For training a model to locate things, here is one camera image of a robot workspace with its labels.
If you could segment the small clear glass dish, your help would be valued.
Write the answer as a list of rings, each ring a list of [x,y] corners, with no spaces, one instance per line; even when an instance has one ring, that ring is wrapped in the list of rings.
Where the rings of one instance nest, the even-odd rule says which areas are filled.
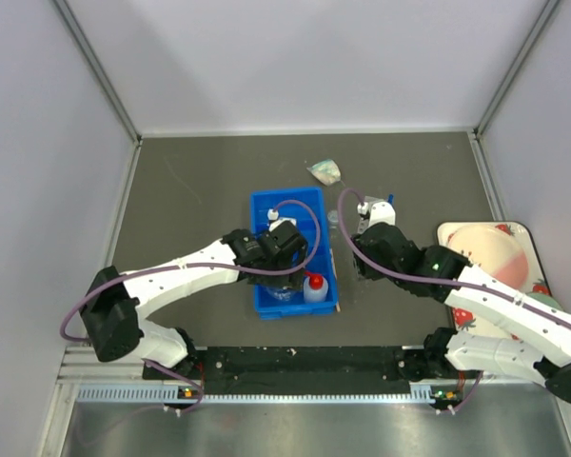
[[[296,296],[297,291],[291,288],[266,288],[266,293],[272,300],[286,303]]]

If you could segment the blue compartment plastic bin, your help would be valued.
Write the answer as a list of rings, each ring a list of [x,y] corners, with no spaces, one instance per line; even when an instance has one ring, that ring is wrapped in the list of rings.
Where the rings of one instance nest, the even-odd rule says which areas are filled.
[[[305,267],[285,277],[264,276],[254,289],[254,307],[264,320],[327,315],[338,304],[333,255],[323,193],[318,187],[255,191],[250,195],[255,234],[277,232],[269,246],[276,270]]]

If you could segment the wash bottle red nozzle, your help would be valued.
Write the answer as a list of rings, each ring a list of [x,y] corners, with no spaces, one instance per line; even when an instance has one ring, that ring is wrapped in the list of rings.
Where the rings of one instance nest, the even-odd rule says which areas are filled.
[[[322,303],[326,300],[329,287],[323,275],[307,271],[303,288],[304,300],[308,304]]]

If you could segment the small stoppered glass bottle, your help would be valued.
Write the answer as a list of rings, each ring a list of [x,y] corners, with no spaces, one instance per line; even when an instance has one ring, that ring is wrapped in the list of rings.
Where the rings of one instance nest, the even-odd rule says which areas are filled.
[[[327,221],[332,229],[339,229],[341,226],[341,213],[333,209],[327,213]]]

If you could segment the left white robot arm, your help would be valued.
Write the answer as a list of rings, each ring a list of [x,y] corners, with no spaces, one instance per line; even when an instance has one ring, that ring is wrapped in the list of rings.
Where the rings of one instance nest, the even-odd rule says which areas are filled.
[[[134,355],[166,367],[176,377],[187,377],[197,364],[191,339],[181,328],[151,322],[150,315],[205,289],[240,281],[299,291],[308,253],[307,239],[288,218],[257,234],[235,229],[154,268],[128,273],[101,269],[79,315],[99,362]]]

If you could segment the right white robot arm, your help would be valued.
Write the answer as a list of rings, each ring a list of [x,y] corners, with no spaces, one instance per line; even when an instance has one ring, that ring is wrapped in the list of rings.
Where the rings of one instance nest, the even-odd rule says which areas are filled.
[[[375,224],[347,242],[365,279],[387,278],[412,295],[465,309],[506,332],[502,339],[452,332],[424,355],[432,374],[444,377],[456,369],[517,377],[571,404],[570,313],[507,286],[450,248],[419,248],[394,225]]]

